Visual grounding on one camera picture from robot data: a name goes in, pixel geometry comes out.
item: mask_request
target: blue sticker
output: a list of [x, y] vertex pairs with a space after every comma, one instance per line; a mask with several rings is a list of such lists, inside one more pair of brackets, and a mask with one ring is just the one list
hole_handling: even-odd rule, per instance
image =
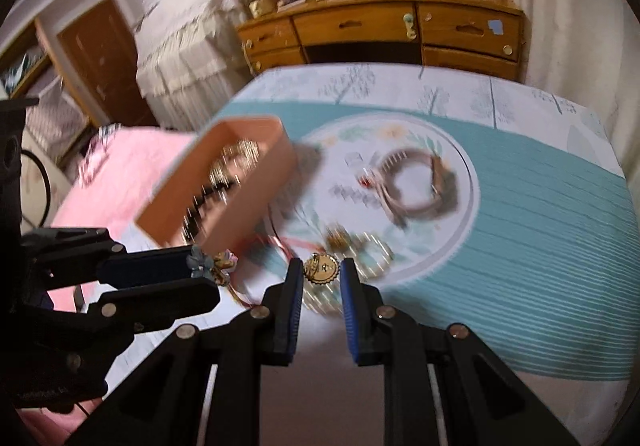
[[494, 34], [504, 34], [502, 29], [502, 20], [489, 20], [487, 23], [489, 24], [489, 29], [491, 29]]

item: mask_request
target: open box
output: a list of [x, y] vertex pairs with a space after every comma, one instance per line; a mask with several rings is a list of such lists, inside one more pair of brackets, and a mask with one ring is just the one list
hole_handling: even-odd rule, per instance
[[210, 255], [237, 249], [254, 232], [269, 202], [296, 166], [293, 145], [275, 116], [225, 118], [217, 122], [162, 184], [136, 219], [137, 226], [160, 247], [183, 246], [180, 231], [187, 208], [202, 185], [209, 183], [209, 170], [222, 149], [240, 139], [258, 144], [258, 163], [230, 192], [227, 204], [218, 203], [207, 212], [195, 241]]

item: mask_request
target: black cable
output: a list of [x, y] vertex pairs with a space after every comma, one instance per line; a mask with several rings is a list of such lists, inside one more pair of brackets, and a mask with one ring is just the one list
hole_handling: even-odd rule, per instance
[[87, 412], [87, 410], [84, 409], [84, 406], [82, 406], [79, 402], [76, 402], [76, 406], [82, 410], [84, 412], [84, 414], [89, 417], [89, 412]]
[[46, 168], [44, 168], [42, 161], [31, 150], [22, 148], [20, 149], [20, 153], [23, 156], [31, 159], [35, 163], [35, 165], [38, 167], [38, 170], [40, 170], [40, 173], [42, 174], [42, 181], [44, 182], [44, 189], [45, 189], [45, 195], [47, 197], [47, 203], [44, 206], [44, 214], [42, 216], [42, 220], [38, 224], [38, 227], [41, 228], [44, 225], [45, 220], [47, 220], [47, 216], [49, 215], [49, 209], [51, 208], [51, 183], [49, 182], [49, 175], [47, 175], [47, 170]]

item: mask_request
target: pink bed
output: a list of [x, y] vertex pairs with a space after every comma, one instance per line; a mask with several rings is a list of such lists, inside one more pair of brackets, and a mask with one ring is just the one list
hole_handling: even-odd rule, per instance
[[[151, 197], [153, 186], [195, 134], [159, 128], [121, 128], [94, 180], [76, 183], [56, 213], [54, 227], [107, 228], [117, 240]], [[87, 297], [93, 285], [83, 286]], [[75, 311], [72, 287], [50, 293], [55, 308]]]

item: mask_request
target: tablecloth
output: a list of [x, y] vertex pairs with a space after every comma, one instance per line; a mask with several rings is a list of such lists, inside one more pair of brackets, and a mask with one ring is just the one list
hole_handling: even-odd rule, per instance
[[[581, 444], [606, 437], [638, 344], [640, 245], [625, 179], [592, 112], [479, 74], [353, 64], [264, 73], [210, 125], [265, 113], [282, 119], [299, 165], [263, 230], [314, 241], [335, 222], [375, 231], [396, 255], [376, 283], [386, 303], [425, 324], [468, 324]], [[399, 146], [439, 153], [457, 188], [443, 216], [404, 231], [359, 188], [353, 165]], [[408, 194], [424, 194], [423, 172], [399, 178]], [[154, 247], [133, 225], [121, 241], [129, 251]], [[239, 274], [259, 299], [284, 272], [267, 253]], [[189, 320], [206, 328], [241, 311], [222, 297]], [[137, 336], [110, 386], [168, 332]], [[294, 364], [264, 369], [262, 444], [382, 444], [382, 397], [382, 370], [351, 364], [341, 318], [303, 311]]]

